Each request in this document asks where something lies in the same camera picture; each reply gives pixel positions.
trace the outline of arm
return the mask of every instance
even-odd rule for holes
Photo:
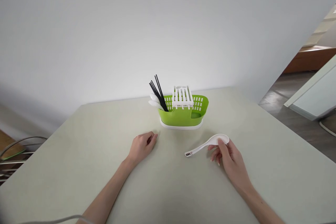
[[[104,224],[106,222],[124,182],[137,164],[151,152],[156,143],[156,138],[157,134],[148,132],[133,139],[127,158],[120,164],[110,181],[83,213],[86,219],[95,224]],[[77,224],[85,223],[82,220],[77,221]]]
[[[233,142],[230,140],[225,145],[221,139],[218,139],[218,145],[210,145],[208,150],[213,148],[216,149],[211,154],[211,161],[216,160],[220,165],[220,159],[222,158],[227,176],[258,221],[261,224],[284,224],[254,189],[247,174],[243,157]]]

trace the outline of green basket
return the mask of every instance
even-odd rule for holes
[[[164,96],[169,112],[158,109],[161,121],[168,126],[196,126],[202,122],[207,111],[209,100],[205,96],[193,95],[194,106],[177,109],[172,106],[172,95]]]

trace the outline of white wall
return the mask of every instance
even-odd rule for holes
[[[0,0],[0,103],[51,134],[81,104],[147,96],[156,73],[166,93],[237,86],[259,101],[334,3]]]
[[[317,43],[318,46],[336,47],[336,22]]]

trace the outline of person's right hand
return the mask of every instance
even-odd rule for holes
[[[216,160],[220,165],[220,159],[223,160],[223,166],[227,176],[238,192],[246,192],[253,189],[253,185],[247,174],[242,154],[234,145],[232,140],[227,145],[222,139],[218,139],[218,145],[209,145],[208,150],[216,148],[211,154],[211,161]]]
[[[132,161],[135,165],[139,164],[152,151],[157,137],[157,134],[154,134],[153,131],[136,136],[126,159]]]

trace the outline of table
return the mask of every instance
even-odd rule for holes
[[[83,213],[133,138],[153,130],[156,146],[125,182],[108,223],[258,223],[206,149],[184,156],[216,133],[234,141],[253,185],[285,222],[336,221],[336,164],[235,89],[194,93],[210,101],[194,131],[163,128],[149,98],[81,106],[0,187],[3,218]]]

